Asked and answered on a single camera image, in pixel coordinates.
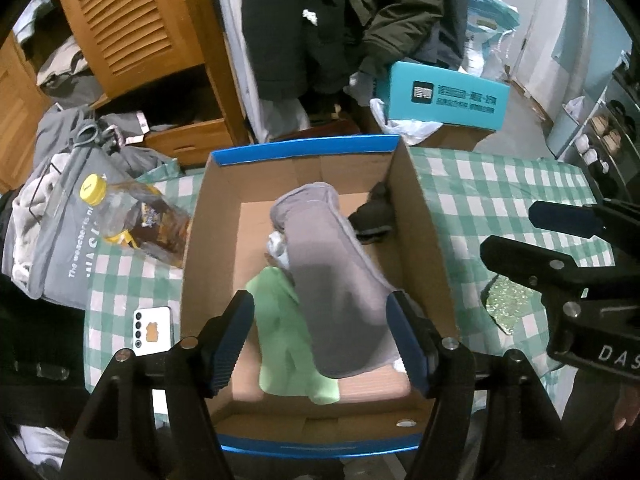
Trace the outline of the person's hand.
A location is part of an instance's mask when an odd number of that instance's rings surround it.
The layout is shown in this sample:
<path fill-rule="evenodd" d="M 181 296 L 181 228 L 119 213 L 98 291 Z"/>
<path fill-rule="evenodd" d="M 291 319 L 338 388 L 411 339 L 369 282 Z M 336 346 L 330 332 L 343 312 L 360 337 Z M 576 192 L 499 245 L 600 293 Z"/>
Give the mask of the person's hand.
<path fill-rule="evenodd" d="M 614 427 L 621 430 L 632 426 L 640 413 L 640 389 L 637 386 L 622 385 L 620 396 L 614 408 Z"/>

